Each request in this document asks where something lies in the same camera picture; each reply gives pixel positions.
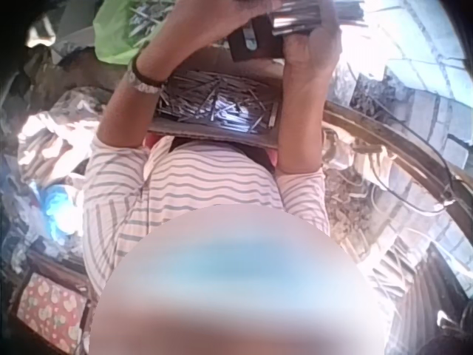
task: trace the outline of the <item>watch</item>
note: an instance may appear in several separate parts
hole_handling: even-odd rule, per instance
[[[139,54],[140,53],[138,53],[128,65],[128,70],[126,71],[126,80],[128,81],[128,84],[143,94],[156,95],[157,93],[162,92],[167,81],[154,81],[138,72],[136,61]]]

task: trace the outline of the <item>green bag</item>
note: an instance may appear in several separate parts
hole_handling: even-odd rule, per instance
[[[130,7],[137,0],[106,0],[94,19],[95,54],[100,61],[127,65],[141,46],[159,32],[162,23],[145,38],[130,38]]]

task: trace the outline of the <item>white striped shirt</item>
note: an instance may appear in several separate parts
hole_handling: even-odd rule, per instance
[[[84,261],[100,296],[122,258],[154,227],[195,209],[252,203],[300,217],[329,234],[324,173],[278,175],[225,143],[192,142],[169,152],[92,143],[84,187]]]

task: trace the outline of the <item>heart pattern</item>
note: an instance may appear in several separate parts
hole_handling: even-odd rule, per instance
[[[52,316],[52,307],[50,305],[47,305],[44,308],[40,308],[38,311],[39,319],[40,320],[47,320],[48,318],[51,318]]]
[[[64,301],[64,308],[70,312],[72,309],[77,307],[77,301],[75,300],[75,296],[71,295],[67,301]]]
[[[34,273],[16,316],[56,348],[73,355],[81,341],[86,298]]]

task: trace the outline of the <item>metal frame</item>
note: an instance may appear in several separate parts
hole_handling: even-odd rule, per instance
[[[442,163],[395,130],[352,109],[327,102],[324,121],[367,143],[384,145],[398,156],[395,162],[439,202],[455,196],[455,202],[447,206],[446,211],[473,245],[473,186],[469,185],[470,180],[455,181],[452,194],[449,176]],[[452,174],[459,175],[456,171],[453,169]]]

